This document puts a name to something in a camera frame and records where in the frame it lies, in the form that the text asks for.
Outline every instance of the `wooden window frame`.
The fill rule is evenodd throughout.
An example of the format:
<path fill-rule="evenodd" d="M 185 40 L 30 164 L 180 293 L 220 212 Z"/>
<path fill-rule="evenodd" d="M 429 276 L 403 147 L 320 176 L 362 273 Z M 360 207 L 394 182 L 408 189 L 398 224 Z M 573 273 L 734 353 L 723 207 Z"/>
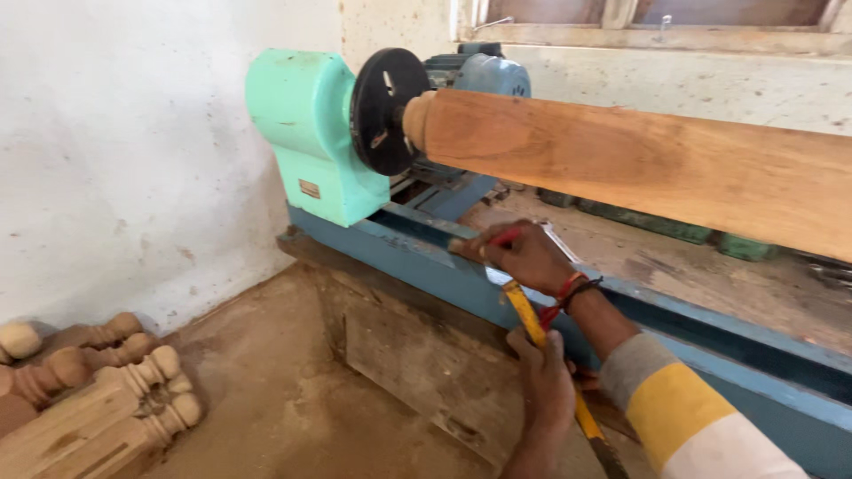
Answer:
<path fill-rule="evenodd" d="M 830 0 L 817 26 L 659 26 L 631 23 L 638 0 L 606 0 L 600 24 L 484 26 L 488 0 L 455 0 L 458 42 L 538 46 L 852 55 L 852 0 Z"/>

